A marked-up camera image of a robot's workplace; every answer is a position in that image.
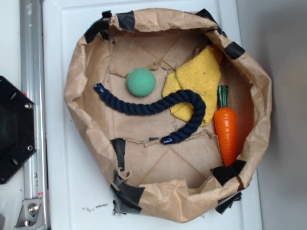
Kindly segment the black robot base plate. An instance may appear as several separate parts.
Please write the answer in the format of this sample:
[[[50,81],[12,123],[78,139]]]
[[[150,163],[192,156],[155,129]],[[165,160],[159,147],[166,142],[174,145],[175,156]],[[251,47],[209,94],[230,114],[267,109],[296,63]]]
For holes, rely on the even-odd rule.
[[[1,76],[0,184],[6,184],[35,151],[35,104]]]

